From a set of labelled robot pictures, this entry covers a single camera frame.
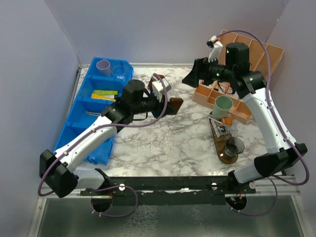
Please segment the green plastic cup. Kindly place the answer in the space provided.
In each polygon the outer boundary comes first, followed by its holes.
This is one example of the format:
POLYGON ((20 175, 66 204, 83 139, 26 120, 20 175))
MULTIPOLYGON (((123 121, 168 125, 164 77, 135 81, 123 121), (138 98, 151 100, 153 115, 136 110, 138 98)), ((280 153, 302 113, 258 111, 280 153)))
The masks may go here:
POLYGON ((212 116, 214 118, 222 118, 225 116, 229 110, 233 107, 233 101, 230 97, 226 95, 218 96, 215 99, 212 116))

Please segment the clear plastic cup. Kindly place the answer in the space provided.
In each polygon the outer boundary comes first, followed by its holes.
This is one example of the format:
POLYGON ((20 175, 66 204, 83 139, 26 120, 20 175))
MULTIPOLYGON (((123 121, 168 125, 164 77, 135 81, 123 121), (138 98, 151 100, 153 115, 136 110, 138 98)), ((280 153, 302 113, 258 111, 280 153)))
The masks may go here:
POLYGON ((117 65, 112 68, 113 78, 125 81, 126 80, 125 74, 126 74, 126 69, 123 65, 117 65))

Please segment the clear square toothbrush holder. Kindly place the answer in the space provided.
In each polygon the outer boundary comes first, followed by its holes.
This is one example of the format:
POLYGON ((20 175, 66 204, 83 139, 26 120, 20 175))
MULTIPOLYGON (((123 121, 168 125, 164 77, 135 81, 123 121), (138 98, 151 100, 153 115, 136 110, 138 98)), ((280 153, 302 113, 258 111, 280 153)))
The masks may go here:
POLYGON ((226 127, 213 127, 212 128, 212 134, 215 142, 220 142, 227 140, 229 138, 232 138, 233 136, 227 131, 227 125, 226 127))

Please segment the brown lid clear box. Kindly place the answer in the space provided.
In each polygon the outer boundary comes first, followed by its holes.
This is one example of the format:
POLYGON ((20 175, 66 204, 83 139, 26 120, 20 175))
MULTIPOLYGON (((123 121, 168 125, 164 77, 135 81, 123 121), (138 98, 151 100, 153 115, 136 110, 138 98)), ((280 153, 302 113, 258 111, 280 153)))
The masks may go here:
MULTIPOLYGON (((152 76, 155 76, 157 78, 158 77, 165 78, 165 76, 159 75, 159 74, 153 74, 152 76)), ((152 91, 152 77, 151 77, 151 80, 148 84, 148 89, 150 90, 151 94, 154 95, 154 93, 152 91)), ((171 89, 166 93, 166 95, 167 95, 167 107, 166 107, 166 110, 165 110, 165 113, 163 116, 176 115, 178 113, 180 107, 182 106, 184 100, 178 96, 178 93, 175 91, 175 89, 172 86, 171 86, 171 89)))

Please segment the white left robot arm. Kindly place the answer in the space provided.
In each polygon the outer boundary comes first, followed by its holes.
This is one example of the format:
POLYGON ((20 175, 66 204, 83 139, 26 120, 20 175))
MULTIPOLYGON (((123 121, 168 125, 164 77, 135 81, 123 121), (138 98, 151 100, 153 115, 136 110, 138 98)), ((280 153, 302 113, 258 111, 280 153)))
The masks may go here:
POLYGON ((39 162, 40 183, 46 183, 51 193, 60 198, 82 188, 92 188, 99 195, 105 194, 109 182, 101 171, 84 172, 77 167, 93 150, 122 128, 135 127, 134 115, 152 112, 157 120, 166 115, 170 84, 157 74, 153 77, 150 91, 140 80, 129 81, 121 96, 83 133, 54 152, 42 152, 39 162))

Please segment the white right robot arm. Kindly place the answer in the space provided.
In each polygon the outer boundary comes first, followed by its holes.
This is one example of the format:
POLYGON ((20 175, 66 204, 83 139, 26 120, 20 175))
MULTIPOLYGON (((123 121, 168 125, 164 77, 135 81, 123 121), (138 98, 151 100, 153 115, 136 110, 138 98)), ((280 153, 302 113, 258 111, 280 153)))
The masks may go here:
POLYGON ((211 49, 209 57, 196 59, 193 69, 182 82, 191 87, 198 87, 199 80, 203 80, 204 85, 214 81, 229 83, 251 111, 266 145, 267 154, 229 173, 227 188, 238 193, 249 181, 269 177, 293 166, 306 154, 307 147, 297 143, 287 131, 262 73, 250 70, 249 47, 241 42, 227 44, 226 62, 220 65, 217 58, 223 45, 218 40, 209 40, 207 45, 211 49))

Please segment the lilac plastic cup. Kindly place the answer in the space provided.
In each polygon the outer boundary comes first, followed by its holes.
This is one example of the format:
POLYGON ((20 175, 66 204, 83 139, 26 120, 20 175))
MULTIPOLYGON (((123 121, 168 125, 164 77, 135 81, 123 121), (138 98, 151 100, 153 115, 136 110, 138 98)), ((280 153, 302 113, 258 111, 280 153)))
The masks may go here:
POLYGON ((111 77, 112 70, 111 70, 111 64, 108 60, 103 59, 97 62, 96 68, 98 69, 101 76, 104 77, 111 77))

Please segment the dark blue plastic cup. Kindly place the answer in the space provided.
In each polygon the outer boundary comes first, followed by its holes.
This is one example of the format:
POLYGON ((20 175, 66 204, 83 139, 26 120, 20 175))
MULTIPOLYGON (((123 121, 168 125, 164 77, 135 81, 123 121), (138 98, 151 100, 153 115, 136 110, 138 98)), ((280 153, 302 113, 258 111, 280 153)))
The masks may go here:
POLYGON ((232 137, 226 141, 220 157, 235 157, 243 153, 243 151, 244 143, 239 138, 232 137))

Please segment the white toothpaste tube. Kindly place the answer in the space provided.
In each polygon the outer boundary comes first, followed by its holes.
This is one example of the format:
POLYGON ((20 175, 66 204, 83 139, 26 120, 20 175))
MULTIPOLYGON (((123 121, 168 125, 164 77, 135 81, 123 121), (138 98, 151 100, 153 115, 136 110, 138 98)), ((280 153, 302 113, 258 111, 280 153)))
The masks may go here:
POLYGON ((234 120, 231 125, 227 125, 227 131, 234 137, 238 133, 238 121, 234 120))

